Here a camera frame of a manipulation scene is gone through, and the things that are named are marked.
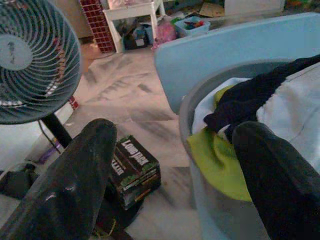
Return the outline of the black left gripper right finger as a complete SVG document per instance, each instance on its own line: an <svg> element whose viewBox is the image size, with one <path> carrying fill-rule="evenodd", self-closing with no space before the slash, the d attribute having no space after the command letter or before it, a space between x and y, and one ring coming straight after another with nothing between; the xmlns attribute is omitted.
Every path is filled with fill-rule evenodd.
<svg viewBox="0 0 320 240"><path fill-rule="evenodd" d="M270 239L320 240L320 174L262 123L238 125L232 143Z"/></svg>

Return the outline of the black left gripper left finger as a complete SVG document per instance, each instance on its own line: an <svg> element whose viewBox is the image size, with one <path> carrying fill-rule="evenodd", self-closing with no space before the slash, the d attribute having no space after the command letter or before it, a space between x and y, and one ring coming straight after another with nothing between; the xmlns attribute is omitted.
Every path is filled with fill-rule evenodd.
<svg viewBox="0 0 320 240"><path fill-rule="evenodd" d="M106 191L117 129L89 122L32 184L0 240L89 240Z"/></svg>

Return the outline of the grey plastic laundry basket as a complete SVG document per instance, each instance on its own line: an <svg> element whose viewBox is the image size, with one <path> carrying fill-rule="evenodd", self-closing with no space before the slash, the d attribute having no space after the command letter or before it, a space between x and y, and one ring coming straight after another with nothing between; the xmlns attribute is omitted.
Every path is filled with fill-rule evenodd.
<svg viewBox="0 0 320 240"><path fill-rule="evenodd" d="M197 167L188 146L192 135L194 112L197 105L215 88L231 78L252 79L259 74L290 63L275 60L247 63L224 69L196 84L182 101L179 127L183 145L191 160L196 206L199 212L203 236L206 240L271 240L253 201L232 199L210 186Z"/></svg>

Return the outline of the lime green garment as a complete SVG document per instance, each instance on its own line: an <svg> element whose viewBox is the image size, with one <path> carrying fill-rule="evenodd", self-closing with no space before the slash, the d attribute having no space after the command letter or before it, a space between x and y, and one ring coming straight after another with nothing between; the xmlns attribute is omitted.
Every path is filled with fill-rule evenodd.
<svg viewBox="0 0 320 240"><path fill-rule="evenodd" d="M251 202L233 145L204 123L204 117L214 112L223 94L231 87L232 84L218 87L197 105L187 144L196 166L211 187L231 199Z"/></svg>

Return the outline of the black Loud Jack box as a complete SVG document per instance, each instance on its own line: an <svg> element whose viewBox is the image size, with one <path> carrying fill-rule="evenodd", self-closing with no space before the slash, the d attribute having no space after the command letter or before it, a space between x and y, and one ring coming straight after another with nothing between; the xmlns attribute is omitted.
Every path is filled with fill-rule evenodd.
<svg viewBox="0 0 320 240"><path fill-rule="evenodd" d="M125 210L143 200L161 184L160 164L151 154L138 152L130 157L119 148L111 162L110 181Z"/></svg>
<svg viewBox="0 0 320 240"><path fill-rule="evenodd" d="M123 171L120 179L124 185L160 171L159 161L132 135L117 142L114 160Z"/></svg>

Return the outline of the white garment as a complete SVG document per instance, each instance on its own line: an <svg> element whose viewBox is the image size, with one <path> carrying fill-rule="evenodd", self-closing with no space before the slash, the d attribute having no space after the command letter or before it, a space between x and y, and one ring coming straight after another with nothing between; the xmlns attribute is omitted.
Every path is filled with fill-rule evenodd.
<svg viewBox="0 0 320 240"><path fill-rule="evenodd" d="M234 86L247 80L233 77L218 87ZM258 122L290 142L320 173L320 65L288 76L257 110L256 116Z"/></svg>

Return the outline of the dark navy garment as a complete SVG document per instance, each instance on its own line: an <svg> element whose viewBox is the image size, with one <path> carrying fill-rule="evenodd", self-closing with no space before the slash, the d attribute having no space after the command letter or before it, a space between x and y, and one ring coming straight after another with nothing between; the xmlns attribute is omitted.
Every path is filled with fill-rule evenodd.
<svg viewBox="0 0 320 240"><path fill-rule="evenodd" d="M275 93L290 75L320 62L320 54L298 58L273 70L259 74L226 90L217 102L213 113L204 117L208 129L214 133L224 132L232 142L233 130L241 123L256 122L257 111Z"/></svg>

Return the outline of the pale blue plastic chair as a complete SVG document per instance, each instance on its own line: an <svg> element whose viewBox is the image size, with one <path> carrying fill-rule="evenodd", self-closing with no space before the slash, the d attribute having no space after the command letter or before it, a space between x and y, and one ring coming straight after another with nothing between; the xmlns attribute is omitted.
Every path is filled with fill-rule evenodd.
<svg viewBox="0 0 320 240"><path fill-rule="evenodd" d="M201 80L227 67L320 54L320 13L236 24L164 43L154 64L171 110Z"/></svg>

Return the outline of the red lattice crate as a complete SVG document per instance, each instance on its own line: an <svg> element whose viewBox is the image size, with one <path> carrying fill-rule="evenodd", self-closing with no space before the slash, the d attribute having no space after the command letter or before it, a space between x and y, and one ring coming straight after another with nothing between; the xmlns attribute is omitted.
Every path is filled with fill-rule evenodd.
<svg viewBox="0 0 320 240"><path fill-rule="evenodd" d="M102 54L116 51L100 0L79 0L93 39Z"/></svg>

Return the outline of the dark storage box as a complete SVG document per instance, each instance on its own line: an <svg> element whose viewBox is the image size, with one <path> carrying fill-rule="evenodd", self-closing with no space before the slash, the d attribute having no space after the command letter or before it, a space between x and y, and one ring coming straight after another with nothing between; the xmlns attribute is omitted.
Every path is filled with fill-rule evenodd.
<svg viewBox="0 0 320 240"><path fill-rule="evenodd" d="M123 45L126 51L146 48L149 40L145 29L138 25L123 35Z"/></svg>

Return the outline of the blue toy basket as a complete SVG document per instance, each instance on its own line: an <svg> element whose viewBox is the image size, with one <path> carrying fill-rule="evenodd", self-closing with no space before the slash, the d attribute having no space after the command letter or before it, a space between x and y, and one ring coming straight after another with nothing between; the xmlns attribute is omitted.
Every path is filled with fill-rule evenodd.
<svg viewBox="0 0 320 240"><path fill-rule="evenodd" d="M204 18L192 16L177 21L175 29L179 38L205 33L210 29L211 23Z"/></svg>

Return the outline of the pink bag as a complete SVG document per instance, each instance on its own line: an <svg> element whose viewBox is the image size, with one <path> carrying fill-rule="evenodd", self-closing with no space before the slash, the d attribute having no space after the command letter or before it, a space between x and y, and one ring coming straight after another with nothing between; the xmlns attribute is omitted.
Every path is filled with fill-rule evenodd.
<svg viewBox="0 0 320 240"><path fill-rule="evenodd" d="M170 21L165 21L157 27L156 37L152 44L152 50L155 51L162 44L171 42L177 38L175 26Z"/></svg>

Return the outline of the small white wooden table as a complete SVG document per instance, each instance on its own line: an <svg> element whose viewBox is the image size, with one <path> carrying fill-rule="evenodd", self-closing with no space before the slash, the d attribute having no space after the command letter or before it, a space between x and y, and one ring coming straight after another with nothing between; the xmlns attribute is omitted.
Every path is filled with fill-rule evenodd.
<svg viewBox="0 0 320 240"><path fill-rule="evenodd" d="M149 15L151 19L153 39L156 39L158 37L158 20L156 16L157 10L159 10L161 17L166 15L163 0L153 0L152 2L103 10L116 53L122 53L124 51L124 47L122 44L122 37L117 31L114 21Z"/></svg>

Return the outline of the brown cardboard piece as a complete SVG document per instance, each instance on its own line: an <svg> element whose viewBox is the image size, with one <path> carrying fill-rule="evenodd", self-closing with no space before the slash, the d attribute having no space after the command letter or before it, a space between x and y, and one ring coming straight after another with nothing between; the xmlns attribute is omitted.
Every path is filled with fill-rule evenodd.
<svg viewBox="0 0 320 240"><path fill-rule="evenodd" d="M199 14L210 18L224 17L225 9L219 4L204 2L200 8Z"/></svg>

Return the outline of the grey pedestal fan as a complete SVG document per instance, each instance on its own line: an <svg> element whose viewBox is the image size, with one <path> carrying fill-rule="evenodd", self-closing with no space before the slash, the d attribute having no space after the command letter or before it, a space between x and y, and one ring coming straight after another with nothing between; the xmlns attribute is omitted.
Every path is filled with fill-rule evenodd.
<svg viewBox="0 0 320 240"><path fill-rule="evenodd" d="M79 39L51 0L0 0L0 124L42 122L66 148L56 116L82 75Z"/></svg>

